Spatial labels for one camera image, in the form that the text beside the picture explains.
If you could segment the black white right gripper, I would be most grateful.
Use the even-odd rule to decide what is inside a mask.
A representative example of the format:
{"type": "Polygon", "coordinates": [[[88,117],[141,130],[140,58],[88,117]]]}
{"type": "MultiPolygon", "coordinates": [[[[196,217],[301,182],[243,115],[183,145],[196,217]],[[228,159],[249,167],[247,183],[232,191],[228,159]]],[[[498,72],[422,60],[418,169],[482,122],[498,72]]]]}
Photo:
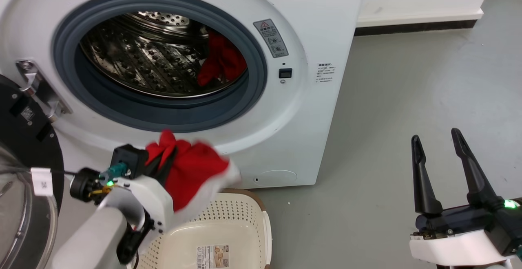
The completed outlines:
{"type": "Polygon", "coordinates": [[[425,167],[420,137],[412,136],[414,209],[418,213],[417,230],[409,241],[412,258],[438,268],[511,268],[515,249],[499,251],[484,230],[491,221],[489,212],[503,208],[504,199],[495,193],[462,132],[452,128],[451,136],[462,161],[470,206],[442,209],[425,167]]]}

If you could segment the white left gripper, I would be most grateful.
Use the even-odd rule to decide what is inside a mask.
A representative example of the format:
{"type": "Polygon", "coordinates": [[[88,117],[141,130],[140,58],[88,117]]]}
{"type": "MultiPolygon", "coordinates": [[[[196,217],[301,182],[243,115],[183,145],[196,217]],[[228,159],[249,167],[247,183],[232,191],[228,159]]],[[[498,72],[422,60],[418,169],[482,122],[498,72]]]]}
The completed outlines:
{"type": "Polygon", "coordinates": [[[134,179],[115,178],[110,193],[97,209],[115,208],[132,228],[145,228],[146,217],[153,221],[148,237],[159,237],[175,220],[173,200],[164,186],[177,156],[177,147],[148,150],[144,175],[134,179]]]}

